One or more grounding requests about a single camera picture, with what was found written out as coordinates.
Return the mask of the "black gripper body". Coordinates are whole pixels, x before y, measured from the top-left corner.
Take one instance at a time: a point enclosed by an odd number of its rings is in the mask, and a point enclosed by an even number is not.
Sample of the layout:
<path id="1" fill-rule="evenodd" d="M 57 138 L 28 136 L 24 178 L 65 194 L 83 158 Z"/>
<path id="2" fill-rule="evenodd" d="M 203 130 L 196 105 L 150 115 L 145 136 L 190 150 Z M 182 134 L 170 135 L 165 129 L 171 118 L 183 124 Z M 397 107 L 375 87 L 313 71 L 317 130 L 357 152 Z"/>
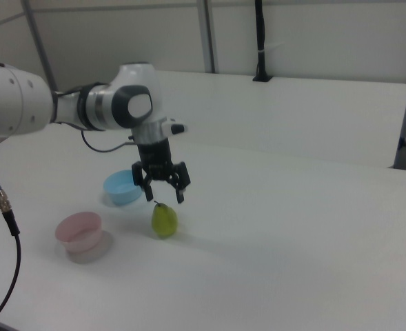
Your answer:
<path id="1" fill-rule="evenodd" d="M 153 144 L 137 146 L 141 165 L 137 167 L 137 181 L 142 181 L 141 171 L 155 181 L 168 181 L 172 176 L 173 163 L 168 139 Z"/>

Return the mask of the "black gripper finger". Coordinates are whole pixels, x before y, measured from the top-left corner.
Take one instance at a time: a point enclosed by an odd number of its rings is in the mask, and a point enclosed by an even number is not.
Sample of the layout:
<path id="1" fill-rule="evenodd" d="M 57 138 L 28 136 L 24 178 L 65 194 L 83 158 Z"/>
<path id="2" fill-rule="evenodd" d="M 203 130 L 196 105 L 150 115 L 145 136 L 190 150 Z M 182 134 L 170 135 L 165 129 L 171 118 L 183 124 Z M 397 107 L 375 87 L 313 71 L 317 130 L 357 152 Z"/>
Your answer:
<path id="1" fill-rule="evenodd" d="M 184 202 L 185 189 L 191 184 L 191 179 L 184 162 L 172 164 L 168 170 L 166 181 L 175 189 L 178 204 Z"/>
<path id="2" fill-rule="evenodd" d="M 139 186 L 145 193 L 146 200 L 152 201 L 154 198 L 150 185 L 152 177 L 149 174 L 143 176 L 143 167 L 140 161 L 132 165 L 132 177 L 134 185 Z"/>

